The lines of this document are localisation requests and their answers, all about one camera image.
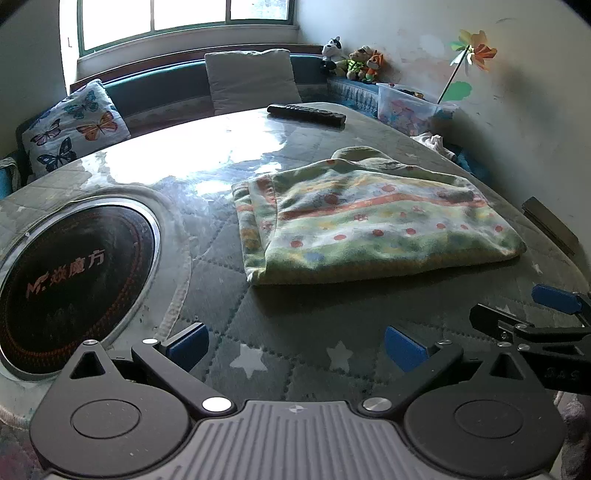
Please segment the window with green frame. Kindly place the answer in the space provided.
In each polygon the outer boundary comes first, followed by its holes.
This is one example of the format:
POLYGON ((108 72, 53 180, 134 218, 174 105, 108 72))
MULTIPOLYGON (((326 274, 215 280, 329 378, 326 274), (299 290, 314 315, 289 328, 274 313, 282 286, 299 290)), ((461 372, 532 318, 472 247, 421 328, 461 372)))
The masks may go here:
POLYGON ((76 3, 81 56, 165 33, 294 22, 294 1, 89 0, 76 3))

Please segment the colourful paper pinwheel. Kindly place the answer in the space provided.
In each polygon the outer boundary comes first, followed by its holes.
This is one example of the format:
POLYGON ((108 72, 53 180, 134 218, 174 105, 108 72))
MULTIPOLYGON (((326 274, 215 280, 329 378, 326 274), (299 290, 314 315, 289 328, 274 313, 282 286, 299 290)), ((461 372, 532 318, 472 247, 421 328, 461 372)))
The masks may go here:
POLYGON ((498 53, 496 48, 490 46, 488 36, 484 30, 479 30, 476 33, 461 30, 458 40, 451 43, 451 48, 456 53, 455 58, 450 63, 453 71, 438 97, 438 104, 458 102, 468 98, 473 87, 467 80, 456 79, 460 70, 464 69, 465 75, 468 75, 471 67, 476 67, 481 71, 488 71, 487 63, 494 59, 498 53))

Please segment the black remote control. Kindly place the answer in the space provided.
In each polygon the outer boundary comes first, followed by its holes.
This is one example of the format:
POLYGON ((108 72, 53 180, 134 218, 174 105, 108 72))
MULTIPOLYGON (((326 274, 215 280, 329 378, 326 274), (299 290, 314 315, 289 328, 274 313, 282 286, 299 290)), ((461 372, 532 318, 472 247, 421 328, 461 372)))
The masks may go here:
POLYGON ((346 115, 328 110, 305 107, 294 104, 271 104, 266 112, 273 118, 314 123, 332 128, 342 128, 346 124, 346 115))

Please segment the clear plastic storage box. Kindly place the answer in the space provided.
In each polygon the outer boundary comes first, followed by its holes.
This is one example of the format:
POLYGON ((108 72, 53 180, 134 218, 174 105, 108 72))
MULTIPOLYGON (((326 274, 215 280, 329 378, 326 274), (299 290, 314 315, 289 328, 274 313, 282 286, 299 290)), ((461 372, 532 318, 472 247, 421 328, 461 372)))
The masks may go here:
POLYGON ((443 135, 452 126, 458 106, 454 103, 437 103, 425 94, 406 85, 378 83, 377 119, 408 136, 426 132, 443 135))

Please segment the grey cushion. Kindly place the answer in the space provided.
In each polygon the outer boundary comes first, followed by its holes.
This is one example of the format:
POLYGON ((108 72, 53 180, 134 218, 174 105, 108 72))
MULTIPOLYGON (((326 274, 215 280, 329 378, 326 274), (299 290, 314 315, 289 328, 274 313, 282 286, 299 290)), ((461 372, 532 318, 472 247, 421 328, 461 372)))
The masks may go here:
POLYGON ((207 53, 204 60, 215 115, 301 103, 287 49, 207 53))

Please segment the round black induction cooker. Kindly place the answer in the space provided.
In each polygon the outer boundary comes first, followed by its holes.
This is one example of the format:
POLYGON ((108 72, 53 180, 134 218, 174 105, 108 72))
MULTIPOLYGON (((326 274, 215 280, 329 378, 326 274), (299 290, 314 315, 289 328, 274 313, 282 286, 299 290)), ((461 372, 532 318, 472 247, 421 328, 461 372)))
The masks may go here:
POLYGON ((155 270, 155 216, 129 199, 61 213, 15 249, 1 283, 1 360, 23 379, 61 370, 85 340, 112 338, 155 270))

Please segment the teal bench sofa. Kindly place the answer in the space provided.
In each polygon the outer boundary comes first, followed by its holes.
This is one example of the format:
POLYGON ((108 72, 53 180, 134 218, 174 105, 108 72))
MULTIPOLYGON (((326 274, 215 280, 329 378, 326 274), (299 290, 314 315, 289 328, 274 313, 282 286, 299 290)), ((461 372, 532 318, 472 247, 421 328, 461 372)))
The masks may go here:
MULTIPOLYGON (((321 58, 311 54, 290 55, 294 82, 304 102, 332 102, 359 111, 370 118, 378 118, 377 85, 352 82, 346 78, 329 77, 322 72, 321 58)), ((131 137, 137 137, 168 126, 213 115, 213 105, 204 60, 144 70, 116 80, 102 82, 106 94, 114 101, 124 119, 131 137)), ((32 117, 16 129, 17 150, 8 158, 16 162, 10 173, 1 173, 1 195, 8 185, 12 191, 35 180, 30 146, 24 146, 24 134, 35 125, 43 112, 32 117)), ((490 184, 491 175, 468 151, 447 142, 451 159, 479 180, 490 184)))

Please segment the colourful patterned child garment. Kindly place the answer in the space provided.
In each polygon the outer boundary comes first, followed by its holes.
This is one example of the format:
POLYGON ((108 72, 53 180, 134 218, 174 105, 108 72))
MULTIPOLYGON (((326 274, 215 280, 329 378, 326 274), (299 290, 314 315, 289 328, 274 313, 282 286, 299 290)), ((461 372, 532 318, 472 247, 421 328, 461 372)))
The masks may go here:
POLYGON ((370 147, 247 179, 232 196, 252 285, 415 275, 527 250, 469 180, 370 147))

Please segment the dark wooden chair back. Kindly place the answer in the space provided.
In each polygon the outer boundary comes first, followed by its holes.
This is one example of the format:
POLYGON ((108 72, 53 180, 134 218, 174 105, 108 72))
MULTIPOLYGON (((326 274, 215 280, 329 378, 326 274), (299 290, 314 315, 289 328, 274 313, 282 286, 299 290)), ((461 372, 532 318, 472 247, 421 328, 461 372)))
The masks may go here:
POLYGON ((522 204, 524 215, 549 237, 567 256, 573 257, 579 247, 578 237, 536 197, 522 204))

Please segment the butterfly print pillow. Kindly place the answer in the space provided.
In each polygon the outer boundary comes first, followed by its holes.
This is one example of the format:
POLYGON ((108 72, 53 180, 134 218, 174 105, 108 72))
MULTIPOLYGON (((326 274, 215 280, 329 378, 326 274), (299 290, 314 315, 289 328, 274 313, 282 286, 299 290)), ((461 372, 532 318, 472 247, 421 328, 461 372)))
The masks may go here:
POLYGON ((32 174, 40 178, 131 137, 99 80, 92 80, 33 120, 21 134, 32 174))

